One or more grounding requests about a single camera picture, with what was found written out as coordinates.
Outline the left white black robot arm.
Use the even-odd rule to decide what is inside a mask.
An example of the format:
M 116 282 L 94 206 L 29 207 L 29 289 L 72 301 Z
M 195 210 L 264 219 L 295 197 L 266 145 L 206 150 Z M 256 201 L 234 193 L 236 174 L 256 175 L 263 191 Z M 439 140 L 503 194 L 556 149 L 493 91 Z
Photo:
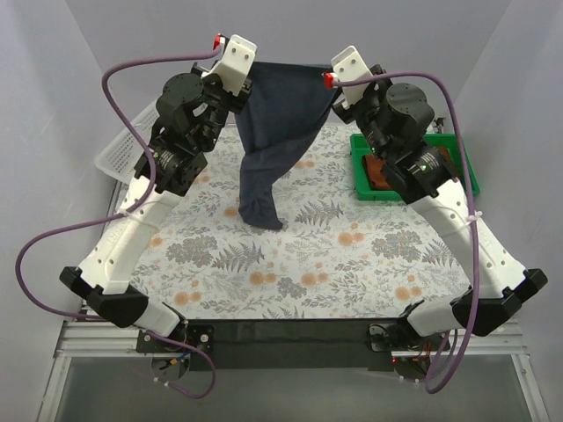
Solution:
M 207 165 L 230 113 L 241 113 L 252 89 L 249 69 L 220 63 L 171 77 L 155 102 L 149 163 L 139 158 L 120 205 L 121 218 L 106 229 L 78 265 L 60 280 L 100 317 L 120 328 L 135 326 L 180 341 L 184 317 L 130 283 L 135 266 L 159 226 L 186 196 Z

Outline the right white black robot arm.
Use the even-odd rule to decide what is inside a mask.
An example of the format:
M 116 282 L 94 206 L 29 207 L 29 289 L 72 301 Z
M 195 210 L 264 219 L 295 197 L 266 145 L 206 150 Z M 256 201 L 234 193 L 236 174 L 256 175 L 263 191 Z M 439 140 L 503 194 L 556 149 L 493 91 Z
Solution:
M 386 183 L 435 230 L 473 279 L 460 295 L 408 306 L 395 332 L 425 338 L 463 328 L 485 337 L 496 330 L 545 286 L 547 277 L 511 256 L 477 214 L 468 182 L 425 141 L 435 113 L 424 91 L 393 83 L 378 66 L 353 81 L 332 72 L 324 79 L 327 88 L 341 88 L 345 98 L 334 110 L 346 123 L 356 123 L 373 156 L 383 160 Z

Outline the grey cloth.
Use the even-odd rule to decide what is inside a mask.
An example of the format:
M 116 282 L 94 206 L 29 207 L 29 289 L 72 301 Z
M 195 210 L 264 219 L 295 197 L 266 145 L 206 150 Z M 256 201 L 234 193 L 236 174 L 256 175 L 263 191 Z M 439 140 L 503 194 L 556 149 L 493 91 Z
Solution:
M 259 229 L 280 230 L 273 184 L 312 145 L 339 96 L 326 89 L 322 64 L 256 62 L 252 89 L 235 117 L 245 155 L 241 161 L 238 212 Z

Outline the brown towel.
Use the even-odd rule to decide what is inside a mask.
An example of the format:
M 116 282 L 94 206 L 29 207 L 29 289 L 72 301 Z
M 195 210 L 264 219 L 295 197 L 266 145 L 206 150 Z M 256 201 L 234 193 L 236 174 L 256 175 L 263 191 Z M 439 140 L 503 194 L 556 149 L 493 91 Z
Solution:
M 439 186 L 457 177 L 448 158 L 429 145 L 387 159 L 367 154 L 362 166 L 374 190 L 394 191 L 408 203 L 436 197 Z

